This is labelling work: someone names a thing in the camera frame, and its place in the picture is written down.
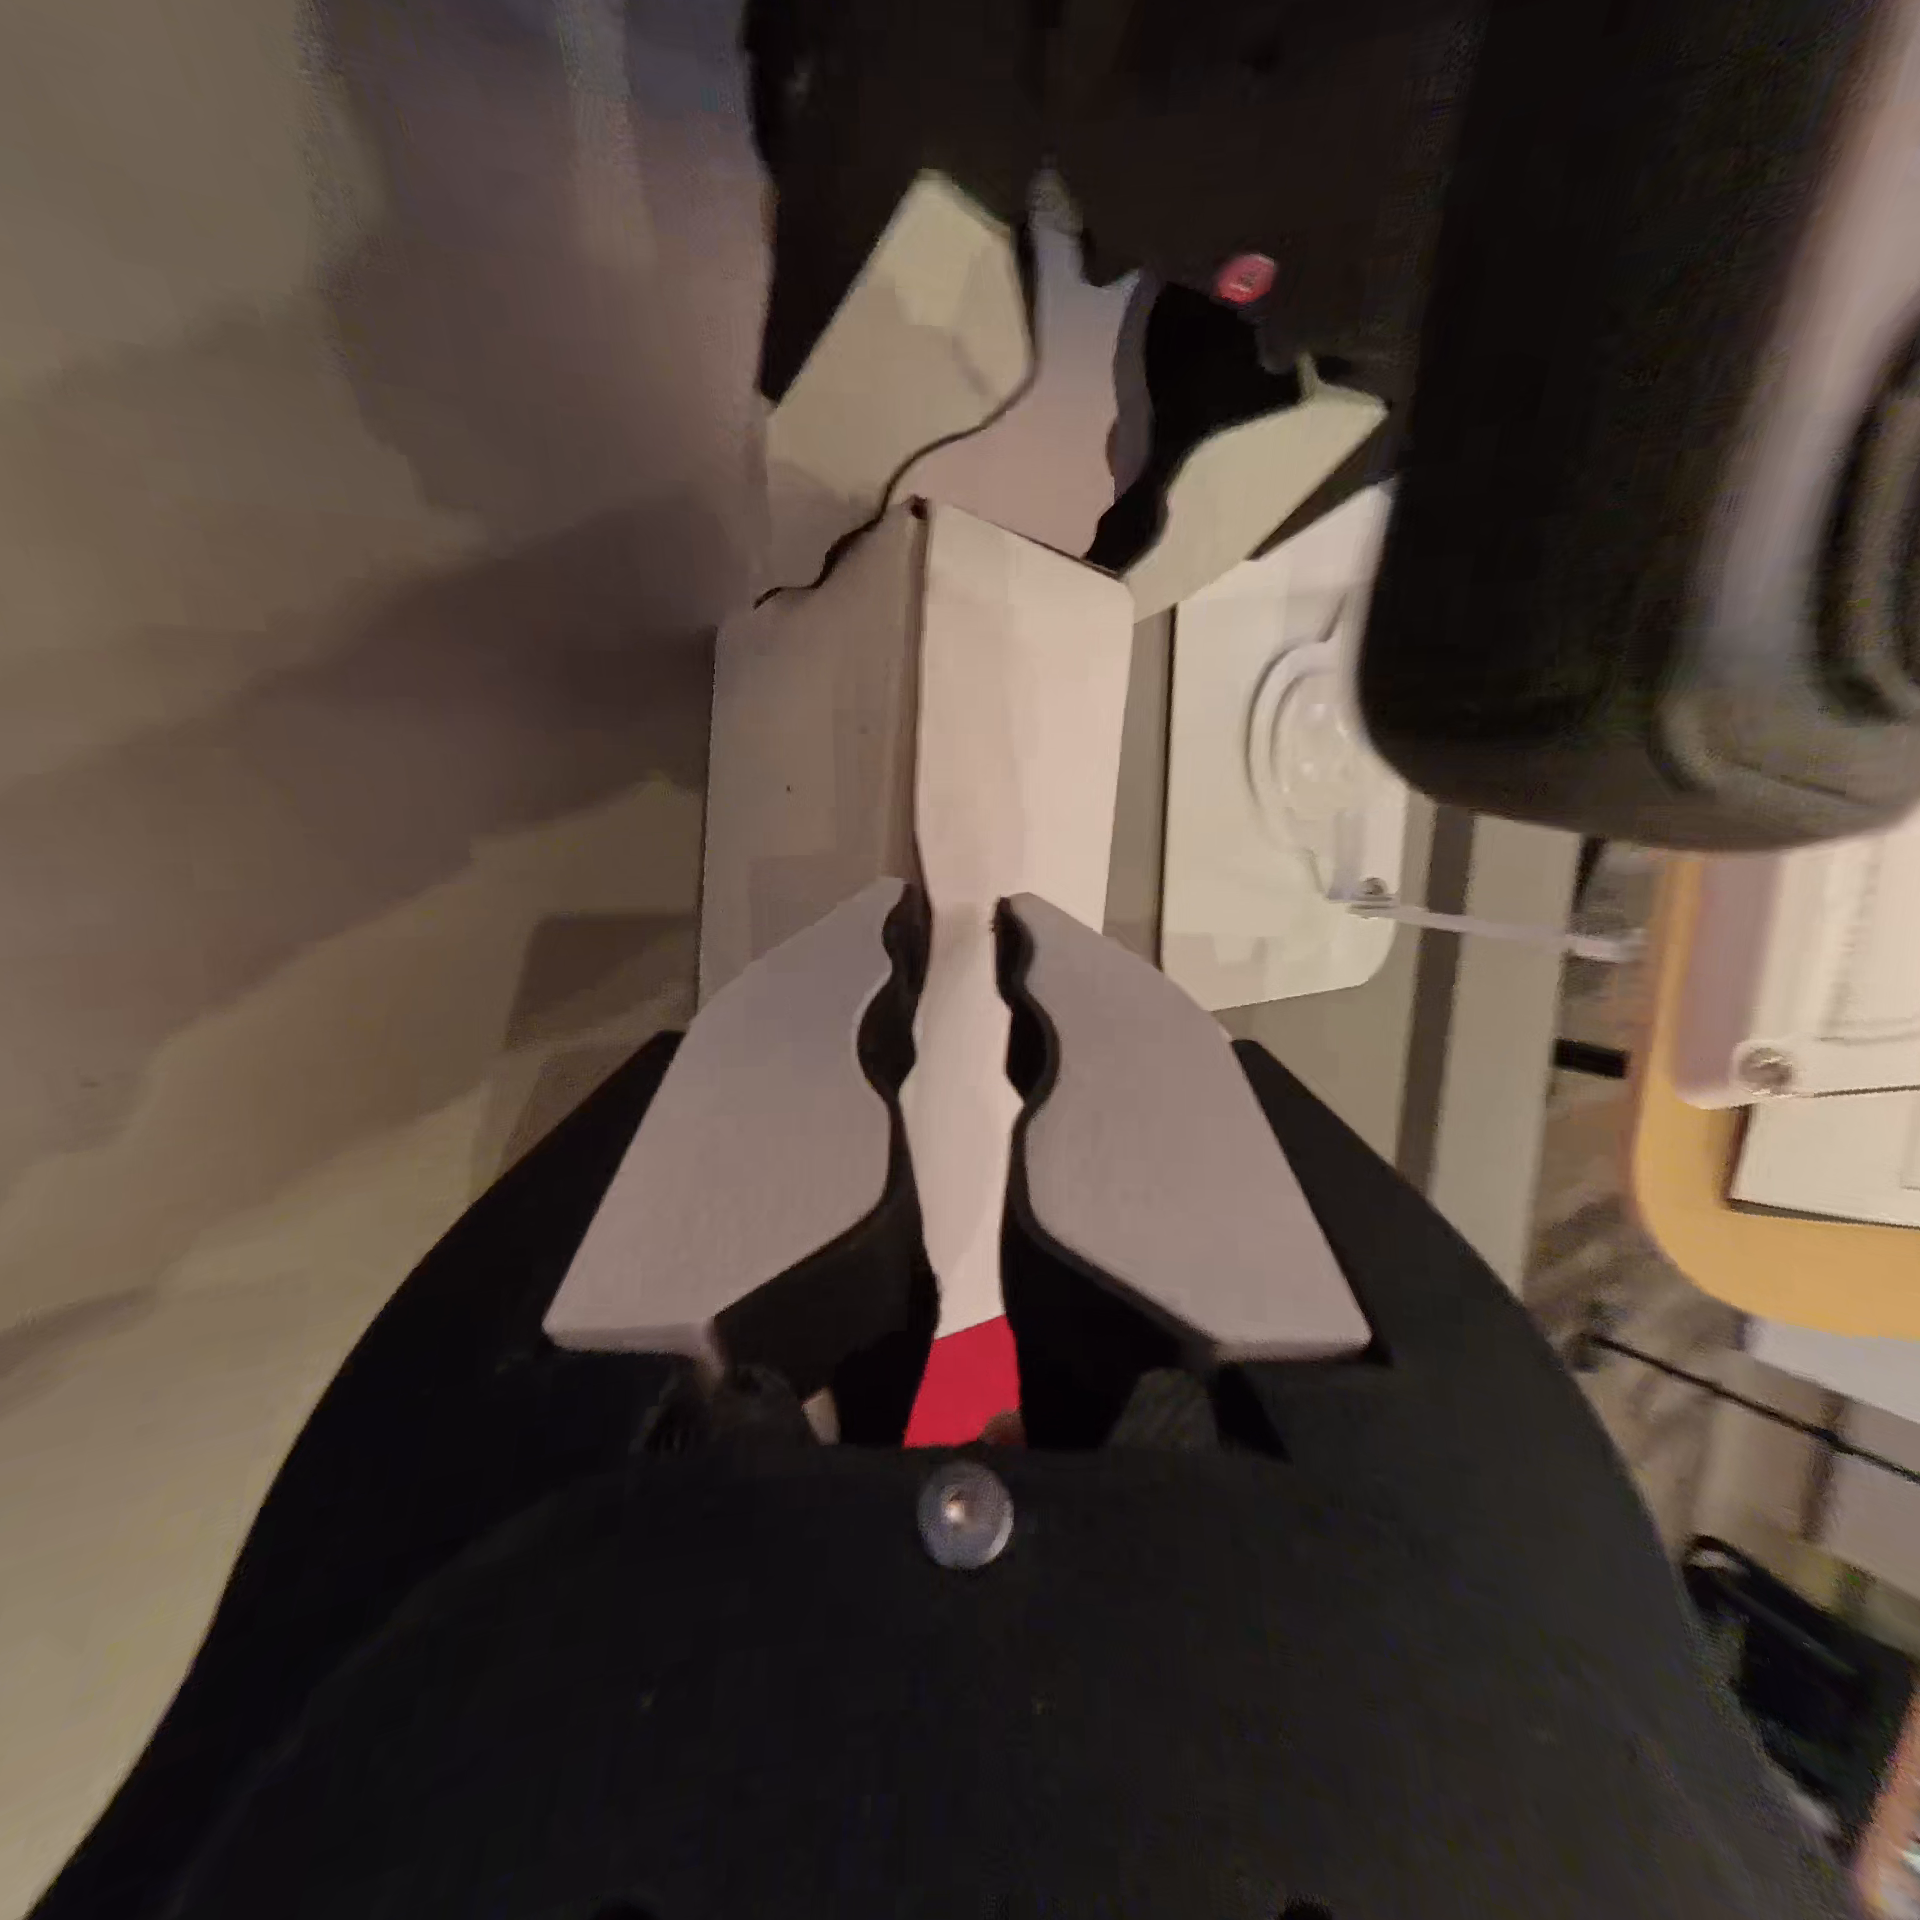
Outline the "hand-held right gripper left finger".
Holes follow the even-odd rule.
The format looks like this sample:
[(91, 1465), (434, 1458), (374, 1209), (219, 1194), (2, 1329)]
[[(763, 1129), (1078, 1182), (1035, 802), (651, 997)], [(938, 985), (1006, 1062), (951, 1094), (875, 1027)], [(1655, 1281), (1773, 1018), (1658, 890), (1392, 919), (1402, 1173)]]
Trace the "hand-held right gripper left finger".
[(695, 1014), (546, 1307), (554, 1344), (784, 1378), (931, 1344), (901, 1104), (926, 959), (922, 890), (875, 879)]

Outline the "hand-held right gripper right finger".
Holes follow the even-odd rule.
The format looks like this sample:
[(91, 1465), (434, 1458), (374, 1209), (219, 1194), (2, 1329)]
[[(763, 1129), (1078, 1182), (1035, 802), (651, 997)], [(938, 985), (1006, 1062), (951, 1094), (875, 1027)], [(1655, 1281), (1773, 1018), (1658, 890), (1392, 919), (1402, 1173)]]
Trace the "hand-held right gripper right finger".
[(1039, 1243), (1199, 1361), (1341, 1359), (1367, 1315), (1223, 1025), (1042, 896), (999, 902), (999, 990), (1038, 1061), (1010, 1194)]

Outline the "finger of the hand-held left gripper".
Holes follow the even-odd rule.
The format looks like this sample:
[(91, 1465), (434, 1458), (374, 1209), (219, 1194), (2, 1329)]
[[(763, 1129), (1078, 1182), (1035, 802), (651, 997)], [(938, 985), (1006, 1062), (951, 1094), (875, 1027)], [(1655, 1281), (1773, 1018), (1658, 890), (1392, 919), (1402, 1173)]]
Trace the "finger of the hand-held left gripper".
[(814, 587), (922, 480), (941, 505), (1035, 535), (1002, 470), (1038, 371), (1018, 239), (922, 174), (799, 371), (763, 414), (765, 541), (755, 602)]
[(1310, 376), (1292, 405), (1152, 454), (1095, 528), (1093, 566), (1139, 617), (1173, 610), (1262, 550), (1386, 423), (1378, 395)]

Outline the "grey cardboard box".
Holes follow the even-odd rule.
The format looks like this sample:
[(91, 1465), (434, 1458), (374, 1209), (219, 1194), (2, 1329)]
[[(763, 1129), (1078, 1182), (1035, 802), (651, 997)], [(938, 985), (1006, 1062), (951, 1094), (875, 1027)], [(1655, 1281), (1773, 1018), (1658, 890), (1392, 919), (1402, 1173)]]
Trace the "grey cardboard box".
[(919, 1065), (903, 1118), (939, 1331), (1002, 1311), (1002, 1194), (1018, 1101), (991, 920), (1034, 893), (1100, 927), (1110, 872), (1133, 599), (1080, 562), (1112, 503), (1107, 441), (1130, 287), (1030, 239), (1038, 371), (999, 467), (1039, 520), (908, 495), (802, 591), (718, 635), (700, 1001), (877, 878), (931, 911)]

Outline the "red cube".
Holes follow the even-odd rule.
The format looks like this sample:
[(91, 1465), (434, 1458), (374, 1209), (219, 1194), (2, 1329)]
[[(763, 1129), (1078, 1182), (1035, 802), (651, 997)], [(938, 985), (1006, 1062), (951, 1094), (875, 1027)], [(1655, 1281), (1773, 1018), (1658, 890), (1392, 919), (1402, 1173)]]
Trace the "red cube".
[(935, 1336), (903, 1429), (903, 1449), (1020, 1446), (1018, 1344), (1004, 1314)]

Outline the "white socket plate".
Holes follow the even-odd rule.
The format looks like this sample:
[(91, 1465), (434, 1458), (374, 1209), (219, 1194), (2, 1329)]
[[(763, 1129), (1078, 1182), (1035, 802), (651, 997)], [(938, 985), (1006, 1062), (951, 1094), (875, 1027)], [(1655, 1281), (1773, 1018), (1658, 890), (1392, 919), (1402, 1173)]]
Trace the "white socket plate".
[(1355, 679), (1392, 489), (1357, 490), (1173, 618), (1159, 961), (1210, 1009), (1370, 982), (1408, 789)]

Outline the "yellow clipboard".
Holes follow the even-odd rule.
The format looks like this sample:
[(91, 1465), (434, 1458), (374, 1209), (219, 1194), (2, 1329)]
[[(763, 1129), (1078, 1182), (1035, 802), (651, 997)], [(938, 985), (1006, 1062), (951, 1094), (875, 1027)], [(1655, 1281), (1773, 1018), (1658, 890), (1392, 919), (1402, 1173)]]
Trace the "yellow clipboard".
[(1703, 866), (1698, 855), (1667, 855), (1655, 886), (1626, 1075), (1634, 1217), (1686, 1281), (1744, 1314), (1843, 1336), (1918, 1338), (1916, 1230), (1735, 1206), (1736, 1118), (1676, 1089)]

